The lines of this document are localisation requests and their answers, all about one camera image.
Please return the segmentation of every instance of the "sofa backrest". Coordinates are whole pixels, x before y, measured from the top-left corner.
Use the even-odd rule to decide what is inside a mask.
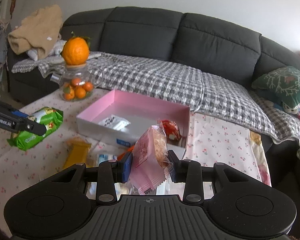
[[[92,38],[90,49],[182,63],[249,87],[300,56],[260,33],[221,19],[158,8],[116,7],[73,14],[64,40]]]

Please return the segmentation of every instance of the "green pillow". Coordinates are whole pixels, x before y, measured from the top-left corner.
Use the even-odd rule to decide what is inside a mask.
[[[291,109],[300,107],[300,70],[286,66],[258,77],[252,88],[268,89]]]

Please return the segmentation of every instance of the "glass jar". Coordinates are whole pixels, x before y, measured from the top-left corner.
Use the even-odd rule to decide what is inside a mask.
[[[66,65],[62,76],[53,74],[50,80],[59,84],[60,96],[63,100],[83,100],[92,94],[93,75],[89,73],[86,64]]]

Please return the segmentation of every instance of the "pink box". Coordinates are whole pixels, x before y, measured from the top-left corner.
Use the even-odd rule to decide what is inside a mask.
[[[111,114],[128,120],[131,124],[121,130],[113,130],[98,123]],[[181,140],[172,144],[181,159],[185,153],[189,132],[190,107],[136,93],[112,90],[77,115],[78,133],[119,147],[134,145],[140,136],[157,120],[175,121],[180,128]]]

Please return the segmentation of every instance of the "ribbed black surface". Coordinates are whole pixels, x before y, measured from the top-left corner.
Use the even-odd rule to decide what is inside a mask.
[[[187,206],[177,196],[122,196],[115,205],[99,207],[77,232],[60,240],[235,240],[218,229],[202,208]],[[280,236],[277,240],[289,240]]]

